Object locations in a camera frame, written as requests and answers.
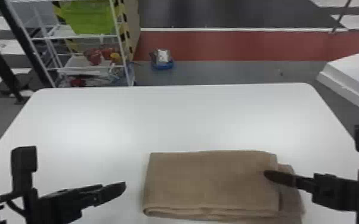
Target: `white platform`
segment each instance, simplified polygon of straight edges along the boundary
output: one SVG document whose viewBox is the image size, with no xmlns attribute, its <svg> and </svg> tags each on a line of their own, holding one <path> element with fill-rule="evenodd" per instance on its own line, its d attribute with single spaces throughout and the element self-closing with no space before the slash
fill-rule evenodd
<svg viewBox="0 0 359 224">
<path fill-rule="evenodd" d="M 359 106 L 359 54 L 327 63 L 317 80 Z"/>
<path fill-rule="evenodd" d="M 0 139 L 0 194 L 11 190 L 10 152 L 22 145 L 38 148 L 33 183 L 40 195 L 126 181 L 121 197 L 85 209 L 75 224 L 207 223 L 142 214 L 151 152 L 264 150 L 304 176 L 355 179 L 359 169 L 353 139 L 304 83 L 37 91 Z M 355 223 L 355 213 L 327 209 L 301 194 L 304 224 Z M 1 217 L 24 223 L 8 208 Z"/>
</svg>

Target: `beige towel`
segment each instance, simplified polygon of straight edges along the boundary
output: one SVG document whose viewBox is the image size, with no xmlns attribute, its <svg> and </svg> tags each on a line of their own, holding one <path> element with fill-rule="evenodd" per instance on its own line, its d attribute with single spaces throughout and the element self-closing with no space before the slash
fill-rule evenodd
<svg viewBox="0 0 359 224">
<path fill-rule="evenodd" d="M 290 165 L 278 165 L 281 172 L 294 173 Z M 236 222 L 237 224 L 302 224 L 302 214 L 305 207 L 302 198 L 296 188 L 280 185 L 280 211 L 276 217 L 247 218 Z"/>
<path fill-rule="evenodd" d="M 152 153 L 143 212 L 196 220 L 278 217 L 279 187 L 263 175 L 277 169 L 276 156 L 262 151 Z"/>
</svg>

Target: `shelf rack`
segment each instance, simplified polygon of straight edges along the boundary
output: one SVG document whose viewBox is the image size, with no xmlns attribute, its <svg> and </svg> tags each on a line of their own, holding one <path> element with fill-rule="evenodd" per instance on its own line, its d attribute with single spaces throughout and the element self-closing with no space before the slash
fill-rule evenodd
<svg viewBox="0 0 359 224">
<path fill-rule="evenodd" d="M 93 1 L 97 4 L 97 0 L 6 0 L 17 24 L 30 40 L 33 53 L 41 62 L 51 86 L 59 87 L 63 79 L 77 75 L 120 78 L 126 80 L 126 85 L 133 86 L 133 55 L 129 41 L 126 41 L 129 33 L 123 1 L 109 0 L 114 29 L 100 34 L 75 33 L 70 24 L 59 20 L 53 4 L 69 1 Z M 116 49 L 119 61 L 101 57 L 100 63 L 92 65 L 83 53 L 96 48 Z M 122 85 L 123 82 L 114 82 L 111 86 L 116 83 Z"/>
</svg>

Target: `red stripe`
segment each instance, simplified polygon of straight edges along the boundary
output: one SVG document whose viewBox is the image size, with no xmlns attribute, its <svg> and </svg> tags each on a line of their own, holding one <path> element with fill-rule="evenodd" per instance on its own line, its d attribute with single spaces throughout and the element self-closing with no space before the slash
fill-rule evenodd
<svg viewBox="0 0 359 224">
<path fill-rule="evenodd" d="M 142 32 L 135 60 L 168 48 L 175 60 L 329 61 L 359 52 L 359 32 Z"/>
</svg>

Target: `white box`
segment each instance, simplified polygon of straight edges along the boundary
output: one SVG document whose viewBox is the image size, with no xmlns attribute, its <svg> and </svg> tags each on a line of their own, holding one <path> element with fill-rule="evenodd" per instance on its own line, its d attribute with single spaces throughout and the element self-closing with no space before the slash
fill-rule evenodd
<svg viewBox="0 0 359 224">
<path fill-rule="evenodd" d="M 332 78 L 330 75 L 325 72 L 321 72 L 317 76 L 317 80 L 332 89 L 334 92 L 349 100 L 351 103 L 357 105 L 359 107 L 359 93 L 345 86 L 343 83 Z"/>
<path fill-rule="evenodd" d="M 359 94 L 359 54 L 331 61 L 324 67 L 323 72 L 342 86 Z"/>
</svg>

